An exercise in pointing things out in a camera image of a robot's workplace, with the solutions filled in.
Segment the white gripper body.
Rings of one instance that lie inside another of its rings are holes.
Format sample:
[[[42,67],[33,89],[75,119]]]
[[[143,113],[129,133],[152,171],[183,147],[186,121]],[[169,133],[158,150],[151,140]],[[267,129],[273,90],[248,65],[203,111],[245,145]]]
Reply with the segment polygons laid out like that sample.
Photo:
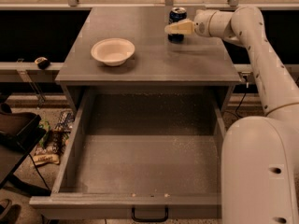
[[[208,9],[202,10],[198,9],[194,17],[194,31],[197,35],[203,37],[213,37],[210,31],[210,24],[213,16],[217,13],[216,10]]]

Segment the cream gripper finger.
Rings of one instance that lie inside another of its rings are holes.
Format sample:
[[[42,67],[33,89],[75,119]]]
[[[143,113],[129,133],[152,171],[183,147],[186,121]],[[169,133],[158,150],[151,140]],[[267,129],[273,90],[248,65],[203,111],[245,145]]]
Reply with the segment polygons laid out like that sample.
[[[173,22],[166,25],[164,31],[169,35],[191,35],[194,32],[194,22],[189,19]]]

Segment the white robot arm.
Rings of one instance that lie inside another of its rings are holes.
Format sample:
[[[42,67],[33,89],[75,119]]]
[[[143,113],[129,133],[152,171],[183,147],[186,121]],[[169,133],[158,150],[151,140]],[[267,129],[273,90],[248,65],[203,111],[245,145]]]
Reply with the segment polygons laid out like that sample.
[[[221,149],[222,224],[299,224],[299,88],[282,63],[257,7],[197,10],[167,25],[168,34],[218,37],[246,49],[262,117],[236,121]]]

